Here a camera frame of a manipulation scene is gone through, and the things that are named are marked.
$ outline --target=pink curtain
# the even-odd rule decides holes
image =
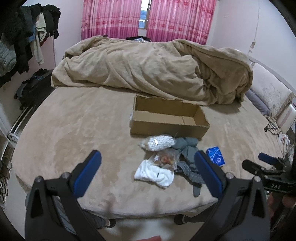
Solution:
[[[84,0],[81,39],[138,35],[141,0]]]
[[[146,36],[153,42],[187,39],[205,44],[216,0],[152,0]]]

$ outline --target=small blue package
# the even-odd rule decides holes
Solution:
[[[225,164],[218,146],[207,149],[206,153],[214,164],[217,164],[220,167]]]

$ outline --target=metal screw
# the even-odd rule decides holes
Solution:
[[[69,178],[70,177],[70,173],[69,172],[64,172],[63,174],[62,174],[62,178],[64,178],[64,179],[67,179],[67,178]]]
[[[42,176],[38,176],[38,177],[35,178],[35,181],[38,182],[38,183],[41,182],[42,180],[43,180]]]
[[[261,181],[261,178],[259,177],[259,176],[254,176],[254,180],[255,180],[255,182],[260,182]]]
[[[234,178],[234,175],[231,172],[228,172],[226,173],[226,177],[231,180],[232,178]]]

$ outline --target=beige bedsheet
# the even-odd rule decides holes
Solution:
[[[184,39],[134,42],[94,36],[66,50],[52,85],[128,88],[201,105],[243,100],[253,72],[240,51]]]
[[[129,118],[135,93],[108,87],[59,87],[36,110],[17,143],[12,165],[28,186],[34,178],[55,178],[72,171],[92,149],[102,153],[102,165],[85,196],[83,208],[106,217],[156,216],[203,210],[215,201],[203,185],[199,197],[179,175],[166,189],[153,183],[135,181],[135,170],[149,157],[130,136]],[[241,168],[248,158],[258,162],[265,152],[281,156],[277,138],[264,132],[267,120],[248,98],[242,103],[202,107],[210,123],[197,147],[219,146],[225,172],[250,178]]]

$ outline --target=floor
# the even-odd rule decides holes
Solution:
[[[10,222],[24,237],[25,228],[25,197],[26,193],[19,185],[11,170],[8,181],[7,206],[4,210]],[[186,241],[197,232],[202,223],[175,225],[173,216],[163,218],[118,219],[114,228],[100,230],[106,240],[129,241],[150,238],[160,235],[163,241]]]

